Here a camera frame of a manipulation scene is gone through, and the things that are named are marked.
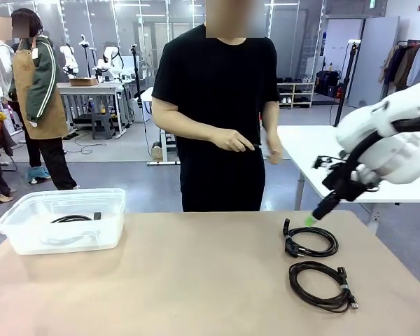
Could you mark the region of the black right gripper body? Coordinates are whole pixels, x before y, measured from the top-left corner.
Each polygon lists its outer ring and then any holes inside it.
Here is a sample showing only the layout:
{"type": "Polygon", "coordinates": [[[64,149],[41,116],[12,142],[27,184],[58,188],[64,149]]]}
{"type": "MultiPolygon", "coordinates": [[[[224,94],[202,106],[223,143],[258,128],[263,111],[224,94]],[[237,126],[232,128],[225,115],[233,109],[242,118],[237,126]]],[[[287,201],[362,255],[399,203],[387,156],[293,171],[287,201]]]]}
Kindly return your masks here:
{"type": "Polygon", "coordinates": [[[361,182],[352,181],[350,171],[344,166],[335,166],[324,178],[322,184],[330,191],[330,200],[346,200],[352,202],[367,191],[367,186],[361,182]]]}

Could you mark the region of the person's left hand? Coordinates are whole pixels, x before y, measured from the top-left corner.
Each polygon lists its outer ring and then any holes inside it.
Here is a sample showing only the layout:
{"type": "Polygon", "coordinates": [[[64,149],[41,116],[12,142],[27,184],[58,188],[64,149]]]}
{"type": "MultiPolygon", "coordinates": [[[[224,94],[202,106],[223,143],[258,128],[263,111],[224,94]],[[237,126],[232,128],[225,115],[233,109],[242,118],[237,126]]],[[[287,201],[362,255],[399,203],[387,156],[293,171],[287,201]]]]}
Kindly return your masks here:
{"type": "Polygon", "coordinates": [[[277,165],[283,160],[283,146],[277,133],[267,134],[268,161],[277,165]]]}

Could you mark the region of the person's right hand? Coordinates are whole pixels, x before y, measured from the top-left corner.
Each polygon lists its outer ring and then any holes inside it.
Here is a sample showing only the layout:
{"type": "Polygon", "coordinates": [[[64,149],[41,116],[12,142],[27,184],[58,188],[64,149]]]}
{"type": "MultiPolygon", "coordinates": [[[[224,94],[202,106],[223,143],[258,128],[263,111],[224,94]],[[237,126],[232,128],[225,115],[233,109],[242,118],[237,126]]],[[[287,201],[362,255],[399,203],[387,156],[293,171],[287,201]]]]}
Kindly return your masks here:
{"type": "Polygon", "coordinates": [[[211,135],[210,141],[226,151],[244,152],[255,150],[254,145],[248,139],[233,129],[217,128],[211,135]]]}

